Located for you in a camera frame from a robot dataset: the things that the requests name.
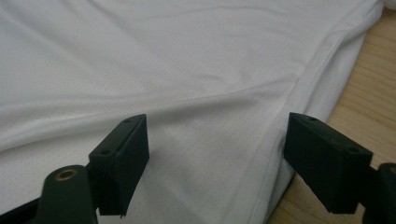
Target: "wooden table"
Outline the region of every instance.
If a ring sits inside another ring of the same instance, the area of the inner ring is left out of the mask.
[[[328,124],[374,152],[372,166],[396,162],[396,11],[385,9],[369,30],[354,70]],[[268,223],[361,223],[355,215],[329,214],[296,175]]]

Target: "white cloth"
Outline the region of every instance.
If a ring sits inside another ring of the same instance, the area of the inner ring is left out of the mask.
[[[288,185],[290,111],[326,119],[376,0],[0,2],[0,213],[146,113],[127,217],[262,223]]]

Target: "wooden surface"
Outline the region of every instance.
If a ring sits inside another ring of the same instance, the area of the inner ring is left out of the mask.
[[[396,162],[396,11],[385,10],[369,30],[328,124],[373,151],[375,169]],[[363,212],[360,205],[355,215],[327,213],[297,175],[268,223],[361,223]]]

